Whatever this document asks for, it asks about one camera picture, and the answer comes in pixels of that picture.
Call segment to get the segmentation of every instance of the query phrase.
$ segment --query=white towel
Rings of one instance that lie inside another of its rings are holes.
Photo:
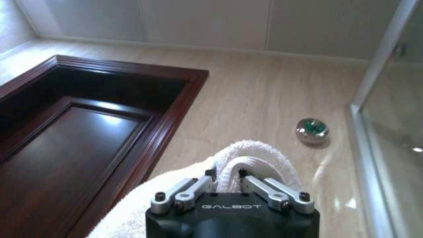
[[[239,191],[239,169],[252,172],[255,177],[281,180],[287,186],[300,190],[296,171],[284,155],[263,142],[243,140],[203,162],[169,171],[137,186],[116,204],[88,237],[144,238],[144,213],[155,193],[167,191],[183,178],[199,178],[211,168],[216,169],[217,192]]]

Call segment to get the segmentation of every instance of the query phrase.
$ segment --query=glass panel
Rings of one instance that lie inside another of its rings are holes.
[[[423,228],[423,4],[361,109],[397,237]]]

